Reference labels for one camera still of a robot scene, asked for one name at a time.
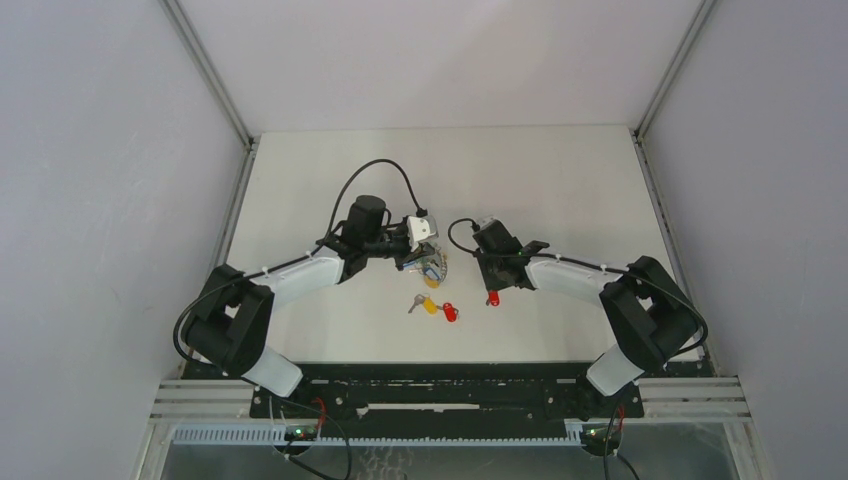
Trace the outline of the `large keyring with yellow handle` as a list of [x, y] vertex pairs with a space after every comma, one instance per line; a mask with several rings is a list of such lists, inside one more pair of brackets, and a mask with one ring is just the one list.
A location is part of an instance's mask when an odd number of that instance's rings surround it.
[[[439, 282], [430, 281], [425, 277], [424, 269], [428, 266], [433, 267], [440, 272], [441, 280]], [[425, 285], [428, 288], [438, 288], [446, 280], [448, 275], [447, 255], [441, 248], [436, 248], [433, 254], [428, 255], [419, 261], [419, 271], [423, 277]]]

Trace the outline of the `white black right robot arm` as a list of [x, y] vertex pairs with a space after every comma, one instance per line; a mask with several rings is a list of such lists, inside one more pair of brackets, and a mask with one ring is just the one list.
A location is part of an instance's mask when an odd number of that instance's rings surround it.
[[546, 242], [521, 243], [495, 218], [472, 222], [477, 260], [486, 290], [541, 290], [567, 295], [599, 308], [615, 343], [582, 376], [579, 406], [605, 415], [618, 393], [672, 358], [699, 348], [707, 336], [702, 315], [653, 257], [613, 268], [556, 254]]

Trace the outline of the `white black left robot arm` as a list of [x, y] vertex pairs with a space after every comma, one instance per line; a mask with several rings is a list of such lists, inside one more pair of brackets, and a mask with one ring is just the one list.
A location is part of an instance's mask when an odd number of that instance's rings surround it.
[[339, 285], [362, 271], [370, 259], [391, 259], [397, 269], [428, 249], [433, 234], [428, 211], [418, 207], [400, 223], [386, 223], [386, 203], [360, 195], [345, 219], [303, 256], [247, 274], [228, 264], [212, 270], [201, 293], [179, 315], [173, 333], [187, 361], [197, 353], [222, 373], [274, 394], [274, 404], [290, 417], [311, 407], [311, 388], [301, 383], [298, 365], [268, 343], [273, 313], [311, 292]]

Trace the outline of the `blue key tag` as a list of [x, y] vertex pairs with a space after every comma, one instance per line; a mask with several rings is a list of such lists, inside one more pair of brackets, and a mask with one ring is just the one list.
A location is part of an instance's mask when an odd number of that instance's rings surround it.
[[424, 275], [426, 278], [433, 282], [439, 282], [441, 280], [440, 272], [430, 266], [424, 269]]

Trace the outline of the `yellow tag loose key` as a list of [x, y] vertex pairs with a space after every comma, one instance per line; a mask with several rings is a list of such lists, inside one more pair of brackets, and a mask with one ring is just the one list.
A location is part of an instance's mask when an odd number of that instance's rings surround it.
[[429, 295], [417, 294], [413, 297], [413, 303], [407, 313], [413, 313], [417, 308], [422, 308], [429, 315], [436, 315], [440, 311], [440, 306], [437, 305]]

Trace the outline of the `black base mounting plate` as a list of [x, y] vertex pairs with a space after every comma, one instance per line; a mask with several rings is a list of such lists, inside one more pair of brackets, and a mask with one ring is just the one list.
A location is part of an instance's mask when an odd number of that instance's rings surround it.
[[323, 419], [326, 435], [353, 439], [506, 440], [564, 437], [568, 422], [606, 426], [643, 418], [635, 387], [602, 397], [584, 387], [585, 362], [303, 363], [287, 398], [253, 393], [253, 419]]

